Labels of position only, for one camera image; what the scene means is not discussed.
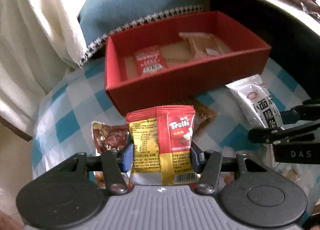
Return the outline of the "red snack packet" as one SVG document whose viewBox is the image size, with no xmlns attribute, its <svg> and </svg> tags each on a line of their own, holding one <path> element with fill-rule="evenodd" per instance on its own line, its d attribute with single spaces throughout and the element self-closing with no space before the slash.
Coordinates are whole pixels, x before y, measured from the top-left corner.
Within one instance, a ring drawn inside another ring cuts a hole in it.
<svg viewBox="0 0 320 230">
<path fill-rule="evenodd" d="M 167 69 L 165 59 L 157 45 L 137 51 L 133 56 L 139 76 Z"/>
</svg>

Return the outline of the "white spicy strip packet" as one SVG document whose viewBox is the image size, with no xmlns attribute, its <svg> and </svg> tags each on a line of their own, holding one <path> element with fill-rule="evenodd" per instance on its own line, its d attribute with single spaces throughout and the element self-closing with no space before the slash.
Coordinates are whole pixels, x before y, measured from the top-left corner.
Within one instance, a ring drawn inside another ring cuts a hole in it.
<svg viewBox="0 0 320 230">
<path fill-rule="evenodd" d="M 280 111 L 260 75 L 234 81 L 226 87 L 238 101 L 252 129 L 276 128 L 284 125 Z"/>
</svg>

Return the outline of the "dark coffee table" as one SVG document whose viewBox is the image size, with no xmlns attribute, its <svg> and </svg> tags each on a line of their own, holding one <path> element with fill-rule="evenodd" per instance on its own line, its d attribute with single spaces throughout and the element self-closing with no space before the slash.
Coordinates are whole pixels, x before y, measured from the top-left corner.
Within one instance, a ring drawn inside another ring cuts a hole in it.
<svg viewBox="0 0 320 230">
<path fill-rule="evenodd" d="M 270 57 L 319 98 L 319 22 L 287 0 L 210 0 L 271 47 Z"/>
</svg>

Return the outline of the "white towel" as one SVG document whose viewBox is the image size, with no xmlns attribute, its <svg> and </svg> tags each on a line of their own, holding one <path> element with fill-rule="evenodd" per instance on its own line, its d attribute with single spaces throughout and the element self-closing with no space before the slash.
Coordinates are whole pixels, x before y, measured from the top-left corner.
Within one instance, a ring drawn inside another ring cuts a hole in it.
<svg viewBox="0 0 320 230">
<path fill-rule="evenodd" d="M 31 135 L 42 99 L 87 49 L 86 0 L 1 0 L 1 117 Z"/>
</svg>

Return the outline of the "red cardboard box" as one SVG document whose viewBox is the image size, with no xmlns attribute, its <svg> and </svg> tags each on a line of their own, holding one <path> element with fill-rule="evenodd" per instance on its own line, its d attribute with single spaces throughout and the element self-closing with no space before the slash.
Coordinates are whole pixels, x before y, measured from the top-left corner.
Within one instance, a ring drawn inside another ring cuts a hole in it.
<svg viewBox="0 0 320 230">
<path fill-rule="evenodd" d="M 231 52 L 191 61 L 147 75 L 129 75 L 139 50 L 175 45 L 180 32 L 205 32 L 221 39 Z M 108 37 L 105 90 L 121 115 L 205 93 L 232 81 L 262 73 L 271 47 L 229 16 L 202 12 L 144 24 Z"/>
</svg>

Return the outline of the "brown tofu snack packet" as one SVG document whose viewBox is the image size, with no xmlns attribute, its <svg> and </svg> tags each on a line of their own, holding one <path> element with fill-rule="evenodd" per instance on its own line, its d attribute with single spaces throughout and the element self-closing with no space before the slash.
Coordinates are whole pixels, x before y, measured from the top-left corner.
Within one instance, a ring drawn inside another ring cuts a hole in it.
<svg viewBox="0 0 320 230">
<path fill-rule="evenodd" d="M 204 32 L 180 32 L 178 34 L 188 42 L 191 60 L 222 56 L 231 53 L 231 48 L 214 34 Z"/>
</svg>

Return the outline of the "brown flat snack packet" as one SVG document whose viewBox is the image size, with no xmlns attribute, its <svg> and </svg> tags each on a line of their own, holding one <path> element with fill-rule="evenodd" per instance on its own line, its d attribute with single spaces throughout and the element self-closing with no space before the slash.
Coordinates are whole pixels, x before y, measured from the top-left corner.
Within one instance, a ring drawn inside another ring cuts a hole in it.
<svg viewBox="0 0 320 230">
<path fill-rule="evenodd" d="M 204 129 L 214 121 L 217 116 L 217 113 L 197 99 L 187 99 L 181 102 L 182 105 L 193 106 L 195 109 L 195 118 L 194 118 L 194 134 L 200 135 Z"/>
</svg>

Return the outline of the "blue white checkered cloth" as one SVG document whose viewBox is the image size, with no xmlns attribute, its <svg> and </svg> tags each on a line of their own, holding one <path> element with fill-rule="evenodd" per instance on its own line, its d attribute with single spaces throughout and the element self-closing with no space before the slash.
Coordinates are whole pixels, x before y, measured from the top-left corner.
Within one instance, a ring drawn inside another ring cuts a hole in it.
<svg viewBox="0 0 320 230">
<path fill-rule="evenodd" d="M 302 101 L 310 98 L 270 58 L 260 76 L 281 112 L 301 105 Z M 217 113 L 214 121 L 194 137 L 202 150 L 217 150 L 223 156 L 231 157 L 237 151 L 248 152 L 259 158 L 263 155 L 263 149 L 248 140 L 248 121 L 227 87 L 208 91 L 196 99 Z M 77 152 L 95 155 L 91 123 L 125 124 L 125 118 L 118 113 L 104 91 L 104 60 L 88 63 L 84 69 L 65 76 L 42 100 L 37 118 L 31 151 L 33 179 Z M 319 200 L 319 166 L 279 163 L 274 169 L 286 172 L 291 168 L 298 173 L 296 184 L 308 197 L 307 213 L 310 215 Z"/>
</svg>

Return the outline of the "dark red nut packet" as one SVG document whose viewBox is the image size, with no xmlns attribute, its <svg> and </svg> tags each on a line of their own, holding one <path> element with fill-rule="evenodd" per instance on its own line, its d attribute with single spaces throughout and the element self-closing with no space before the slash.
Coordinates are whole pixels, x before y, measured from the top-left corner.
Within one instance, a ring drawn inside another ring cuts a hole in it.
<svg viewBox="0 0 320 230">
<path fill-rule="evenodd" d="M 98 121 L 91 124 L 92 137 L 98 154 L 115 149 L 122 150 L 129 138 L 129 127 L 125 125 L 108 125 Z"/>
</svg>

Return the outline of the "red yellow Trolli candy packet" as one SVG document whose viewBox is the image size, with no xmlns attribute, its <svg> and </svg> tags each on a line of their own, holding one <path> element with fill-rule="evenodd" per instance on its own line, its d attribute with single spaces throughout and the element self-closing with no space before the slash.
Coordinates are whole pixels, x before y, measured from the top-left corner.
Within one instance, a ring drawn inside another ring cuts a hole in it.
<svg viewBox="0 0 320 230">
<path fill-rule="evenodd" d="M 199 176 L 190 161 L 195 109 L 169 105 L 128 113 L 134 144 L 130 182 L 133 185 L 195 184 Z"/>
</svg>

